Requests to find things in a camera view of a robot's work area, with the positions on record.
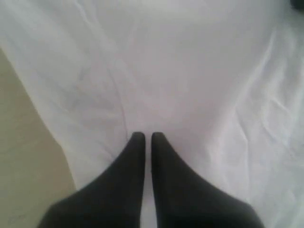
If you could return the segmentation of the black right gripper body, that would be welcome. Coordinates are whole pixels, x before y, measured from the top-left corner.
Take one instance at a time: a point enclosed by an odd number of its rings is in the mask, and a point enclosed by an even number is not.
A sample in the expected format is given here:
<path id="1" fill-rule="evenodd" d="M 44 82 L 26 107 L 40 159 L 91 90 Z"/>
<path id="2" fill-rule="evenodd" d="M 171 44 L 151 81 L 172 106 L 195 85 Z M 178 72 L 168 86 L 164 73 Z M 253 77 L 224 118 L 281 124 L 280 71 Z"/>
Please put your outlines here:
<path id="1" fill-rule="evenodd" d="M 304 0 L 291 0 L 294 9 L 304 9 Z"/>

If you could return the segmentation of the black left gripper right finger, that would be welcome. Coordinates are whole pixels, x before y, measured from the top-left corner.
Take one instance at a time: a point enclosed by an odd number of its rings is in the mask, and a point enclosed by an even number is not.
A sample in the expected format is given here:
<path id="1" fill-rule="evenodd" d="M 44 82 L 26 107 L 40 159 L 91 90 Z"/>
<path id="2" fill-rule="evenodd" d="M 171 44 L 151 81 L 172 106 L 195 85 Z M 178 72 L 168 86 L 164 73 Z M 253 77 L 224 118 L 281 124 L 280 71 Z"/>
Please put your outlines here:
<path id="1" fill-rule="evenodd" d="M 159 228 L 262 228 L 253 208 L 211 185 L 176 153 L 163 133 L 151 138 Z"/>

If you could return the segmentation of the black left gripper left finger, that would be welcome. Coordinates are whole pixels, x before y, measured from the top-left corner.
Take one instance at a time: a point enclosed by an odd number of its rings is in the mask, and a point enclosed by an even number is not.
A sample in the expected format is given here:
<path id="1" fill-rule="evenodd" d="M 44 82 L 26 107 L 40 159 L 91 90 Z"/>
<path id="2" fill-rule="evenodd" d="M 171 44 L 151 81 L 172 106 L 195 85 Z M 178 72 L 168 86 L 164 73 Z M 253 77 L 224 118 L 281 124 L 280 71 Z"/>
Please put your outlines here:
<path id="1" fill-rule="evenodd" d="M 133 133 L 94 181 L 52 205 L 42 228 L 138 228 L 145 177 L 145 136 Z"/>

